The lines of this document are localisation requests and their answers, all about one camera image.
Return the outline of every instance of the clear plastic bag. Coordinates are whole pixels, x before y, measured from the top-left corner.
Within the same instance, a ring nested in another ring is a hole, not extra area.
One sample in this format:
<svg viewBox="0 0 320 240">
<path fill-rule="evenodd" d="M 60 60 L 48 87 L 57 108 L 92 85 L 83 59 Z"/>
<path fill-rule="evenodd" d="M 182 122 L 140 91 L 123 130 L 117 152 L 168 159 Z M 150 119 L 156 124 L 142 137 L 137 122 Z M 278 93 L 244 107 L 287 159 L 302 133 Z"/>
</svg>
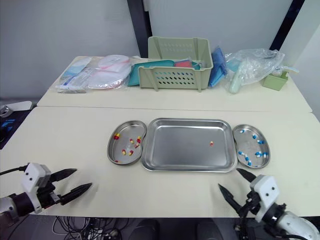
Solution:
<svg viewBox="0 0 320 240">
<path fill-rule="evenodd" d="M 89 89 L 117 89 L 128 85 L 130 58 L 123 55 L 84 57 L 73 63 L 55 86 L 58 93 L 86 93 Z"/>
<path fill-rule="evenodd" d="M 236 94 L 241 86 L 259 82 L 281 65 L 284 53 L 264 48 L 244 49 L 225 55 L 227 87 Z"/>
</svg>

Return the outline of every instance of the plastic bag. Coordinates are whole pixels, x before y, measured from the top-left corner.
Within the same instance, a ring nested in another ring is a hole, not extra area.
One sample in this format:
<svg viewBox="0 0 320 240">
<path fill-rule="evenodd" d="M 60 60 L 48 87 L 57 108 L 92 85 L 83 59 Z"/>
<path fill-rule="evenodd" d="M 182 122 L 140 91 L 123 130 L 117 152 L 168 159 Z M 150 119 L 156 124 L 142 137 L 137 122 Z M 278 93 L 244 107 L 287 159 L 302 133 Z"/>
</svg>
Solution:
<svg viewBox="0 0 320 240">
<path fill-rule="evenodd" d="M 264 48 L 244 49 L 225 56 L 228 68 L 228 91 L 237 93 L 240 87 L 259 82 L 283 61 L 285 54 Z"/>
<path fill-rule="evenodd" d="M 97 71 L 88 81 L 89 89 L 115 89 L 128 82 L 131 65 L 120 72 Z"/>
<path fill-rule="evenodd" d="M 217 46 L 212 52 L 211 57 L 213 61 L 213 68 L 210 73 L 208 86 L 212 88 L 227 75 L 228 71 L 225 56 L 219 46 Z"/>
<path fill-rule="evenodd" d="M 55 86 L 58 93 L 85 93 L 88 78 L 95 72 L 94 68 L 87 67 L 92 59 L 87 56 L 68 67 L 61 76 L 59 84 Z"/>
<path fill-rule="evenodd" d="M 131 63 L 127 56 L 84 57 L 65 71 L 56 88 L 59 93 L 120 88 L 125 85 L 130 72 Z"/>
</svg>

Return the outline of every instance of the beige plastic basket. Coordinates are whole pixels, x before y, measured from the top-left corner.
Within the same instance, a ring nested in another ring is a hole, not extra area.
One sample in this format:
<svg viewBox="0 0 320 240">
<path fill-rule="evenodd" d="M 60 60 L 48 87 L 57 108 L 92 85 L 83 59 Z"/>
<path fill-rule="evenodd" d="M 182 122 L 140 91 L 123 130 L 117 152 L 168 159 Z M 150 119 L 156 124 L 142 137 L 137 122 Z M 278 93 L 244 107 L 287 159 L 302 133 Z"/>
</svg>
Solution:
<svg viewBox="0 0 320 240">
<path fill-rule="evenodd" d="M 169 38 L 151 36 L 148 39 L 149 61 L 179 61 L 191 58 L 193 62 L 204 63 L 204 67 L 139 67 L 141 88 L 159 89 L 202 89 L 208 87 L 214 64 L 209 41 L 204 38 Z"/>
</svg>

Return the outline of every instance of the kidney-shaped metal tray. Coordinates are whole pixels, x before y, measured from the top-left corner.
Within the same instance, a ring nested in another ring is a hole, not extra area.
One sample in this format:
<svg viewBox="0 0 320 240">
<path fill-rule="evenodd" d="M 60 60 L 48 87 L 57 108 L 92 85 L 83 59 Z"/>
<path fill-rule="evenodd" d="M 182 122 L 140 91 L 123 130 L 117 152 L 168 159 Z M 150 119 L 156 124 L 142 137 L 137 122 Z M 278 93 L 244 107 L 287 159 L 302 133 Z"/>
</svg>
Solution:
<svg viewBox="0 0 320 240">
<path fill-rule="evenodd" d="M 157 118 L 143 145 L 141 161 L 151 171 L 226 173 L 237 165 L 232 129 L 222 120 Z"/>
<path fill-rule="evenodd" d="M 142 121 L 126 121 L 118 126 L 112 133 L 108 147 L 107 155 L 111 162 L 118 165 L 128 165 L 136 162 L 142 154 L 142 141 L 146 135 L 147 127 Z M 140 144 L 136 147 L 137 138 L 141 137 Z"/>
<path fill-rule="evenodd" d="M 252 169 L 260 169 L 270 162 L 270 148 L 265 136 L 254 126 L 237 125 L 233 129 L 239 162 Z"/>
</svg>

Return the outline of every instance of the pill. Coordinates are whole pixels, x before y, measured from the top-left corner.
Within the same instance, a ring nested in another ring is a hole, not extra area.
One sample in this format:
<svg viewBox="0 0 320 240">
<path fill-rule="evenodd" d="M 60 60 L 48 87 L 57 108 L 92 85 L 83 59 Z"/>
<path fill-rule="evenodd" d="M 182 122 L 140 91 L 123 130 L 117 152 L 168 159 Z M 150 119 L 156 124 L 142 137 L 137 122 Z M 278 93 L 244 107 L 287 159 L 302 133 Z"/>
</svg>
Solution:
<svg viewBox="0 0 320 240">
<path fill-rule="evenodd" d="M 115 140 L 118 140 L 120 138 L 120 133 L 116 133 L 113 137 Z"/>
</svg>

